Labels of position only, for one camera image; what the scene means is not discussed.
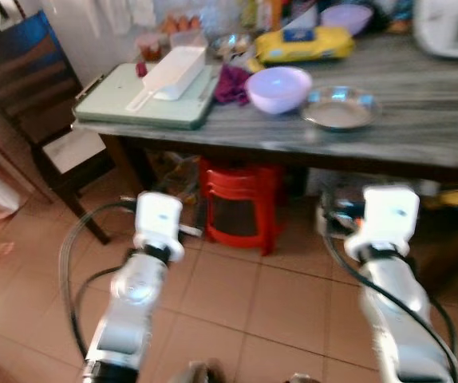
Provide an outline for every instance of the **stainless steel bowl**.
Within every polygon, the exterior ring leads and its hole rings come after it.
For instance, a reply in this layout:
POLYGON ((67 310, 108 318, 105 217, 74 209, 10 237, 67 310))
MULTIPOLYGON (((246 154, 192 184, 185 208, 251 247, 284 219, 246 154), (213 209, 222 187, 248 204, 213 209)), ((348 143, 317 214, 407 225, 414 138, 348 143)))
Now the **stainless steel bowl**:
POLYGON ((230 60, 236 54, 245 53, 252 45, 250 34, 228 34, 211 43, 211 49, 217 57, 230 60))
POLYGON ((302 106, 304 119, 338 131, 369 125, 380 114, 381 106, 371 93, 349 86, 314 89, 302 106))

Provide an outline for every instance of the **table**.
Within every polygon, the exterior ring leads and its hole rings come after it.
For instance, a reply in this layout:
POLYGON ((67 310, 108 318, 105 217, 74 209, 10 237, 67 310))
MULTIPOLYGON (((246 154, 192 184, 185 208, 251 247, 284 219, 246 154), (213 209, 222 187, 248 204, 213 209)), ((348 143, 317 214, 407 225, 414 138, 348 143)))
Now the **table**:
POLYGON ((370 91, 381 118, 361 130, 327 132, 296 111, 268 116, 251 105, 214 105, 198 131, 87 121, 73 127, 101 135, 135 193, 153 179, 136 147, 458 182, 458 61, 429 56, 410 36, 375 35, 358 40, 345 60, 299 66, 315 86, 370 91))

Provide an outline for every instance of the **tile floor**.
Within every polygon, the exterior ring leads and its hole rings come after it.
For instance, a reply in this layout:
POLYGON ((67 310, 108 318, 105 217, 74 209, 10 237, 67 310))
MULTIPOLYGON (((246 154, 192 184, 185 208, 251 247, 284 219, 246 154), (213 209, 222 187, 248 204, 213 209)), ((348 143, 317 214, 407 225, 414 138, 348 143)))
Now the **tile floor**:
MULTIPOLYGON (((85 191, 95 207, 124 194, 115 172, 85 191)), ((84 233, 75 249, 73 284, 117 265, 130 246, 132 217, 99 219, 113 241, 84 233)), ((32 198, 0 230, 16 242, 0 261, 0 383, 81 382, 82 360, 69 333, 57 282, 57 254, 73 215, 59 202, 32 198)), ((378 383, 371 333, 359 288, 312 232, 309 209, 292 208, 271 257, 189 239, 172 266, 154 316, 140 383, 163 383, 189 361, 217 357, 229 381, 279 383, 294 372, 323 383, 378 383)), ((81 311, 90 338, 108 301, 109 279, 95 282, 81 311)), ((458 284, 441 297, 458 329, 458 284)), ((440 328, 440 319, 434 318, 440 328)))

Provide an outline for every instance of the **wooden chair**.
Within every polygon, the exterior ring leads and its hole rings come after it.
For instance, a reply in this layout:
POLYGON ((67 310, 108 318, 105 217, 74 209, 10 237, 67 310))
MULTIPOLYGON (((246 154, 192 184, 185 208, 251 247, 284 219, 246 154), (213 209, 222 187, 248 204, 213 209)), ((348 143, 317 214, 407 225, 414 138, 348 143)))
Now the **wooden chair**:
MULTIPOLYGON (((81 89, 42 11, 0 33, 0 113, 29 144, 50 189, 78 217, 85 214, 80 189, 114 166, 96 133, 70 128, 81 89)), ((102 243, 109 241, 93 220, 87 226, 102 243)))

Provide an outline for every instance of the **gray marble countertop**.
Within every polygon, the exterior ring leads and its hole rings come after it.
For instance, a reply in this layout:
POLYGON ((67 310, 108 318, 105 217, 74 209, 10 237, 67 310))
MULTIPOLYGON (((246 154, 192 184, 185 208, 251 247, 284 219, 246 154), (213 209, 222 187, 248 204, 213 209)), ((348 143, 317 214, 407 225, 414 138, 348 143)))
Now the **gray marble countertop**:
POLYGON ((429 56, 412 37, 381 35, 358 40, 345 60, 299 66, 309 70, 316 87, 370 91, 383 107, 381 117, 362 130, 327 132, 304 121, 298 111, 268 116, 252 105, 214 105, 198 131, 86 121, 73 127, 222 150, 264 149, 458 169, 458 61, 429 56))

